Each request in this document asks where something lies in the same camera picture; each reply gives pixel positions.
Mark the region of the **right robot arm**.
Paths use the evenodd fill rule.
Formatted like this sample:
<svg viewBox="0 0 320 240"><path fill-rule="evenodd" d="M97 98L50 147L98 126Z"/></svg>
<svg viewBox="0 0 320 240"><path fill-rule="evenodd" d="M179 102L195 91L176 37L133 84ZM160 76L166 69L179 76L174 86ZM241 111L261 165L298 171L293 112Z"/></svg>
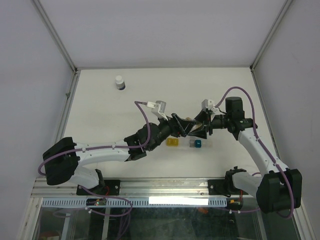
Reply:
<svg viewBox="0 0 320 240"><path fill-rule="evenodd" d="M225 100L225 112L210 99L201 103L201 111L195 117L198 127L189 136L206 139L215 129L226 129L249 153L256 164L260 177L245 169L234 167L225 173L223 182L213 186L220 195L230 197L240 191L254 197L260 210L267 214L293 210L301 206L302 175L290 169L262 142L253 118L246 118L240 97Z"/></svg>

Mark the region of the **weekly pill organizer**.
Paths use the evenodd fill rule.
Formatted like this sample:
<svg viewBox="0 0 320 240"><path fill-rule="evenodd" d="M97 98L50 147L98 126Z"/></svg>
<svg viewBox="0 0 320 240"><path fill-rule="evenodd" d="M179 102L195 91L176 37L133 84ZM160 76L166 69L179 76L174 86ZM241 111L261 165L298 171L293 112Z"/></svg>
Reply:
<svg viewBox="0 0 320 240"><path fill-rule="evenodd" d="M175 148L211 148L213 146L213 142L209 139L202 139L196 137L180 137L173 138L169 137L165 140L165 145L167 147L175 147Z"/></svg>

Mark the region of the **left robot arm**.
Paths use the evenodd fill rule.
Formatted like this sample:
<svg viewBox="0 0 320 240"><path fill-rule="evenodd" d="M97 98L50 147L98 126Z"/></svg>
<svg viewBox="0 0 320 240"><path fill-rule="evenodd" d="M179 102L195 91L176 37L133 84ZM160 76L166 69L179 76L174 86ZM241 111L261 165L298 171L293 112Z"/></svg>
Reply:
<svg viewBox="0 0 320 240"><path fill-rule="evenodd" d="M46 183L57 186L72 182L100 194L105 188L102 173L87 165L139 160L170 136L186 137L194 125L194 119L182 119L173 113L168 119L161 118L159 124L147 123L135 134L106 146L75 143L72 137L64 137L42 155Z"/></svg>

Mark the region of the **clear bottle gold cap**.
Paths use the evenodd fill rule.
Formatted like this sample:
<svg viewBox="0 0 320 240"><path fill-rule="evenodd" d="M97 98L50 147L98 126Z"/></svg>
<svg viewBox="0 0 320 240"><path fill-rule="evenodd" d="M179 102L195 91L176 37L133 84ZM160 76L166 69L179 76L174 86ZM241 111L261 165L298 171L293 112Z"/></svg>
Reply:
<svg viewBox="0 0 320 240"><path fill-rule="evenodd" d="M201 122L199 122L195 119L191 119L190 117L186 117L185 120L188 121L189 123L192 123L192 128L190 129L189 132L194 132L203 126L203 124Z"/></svg>

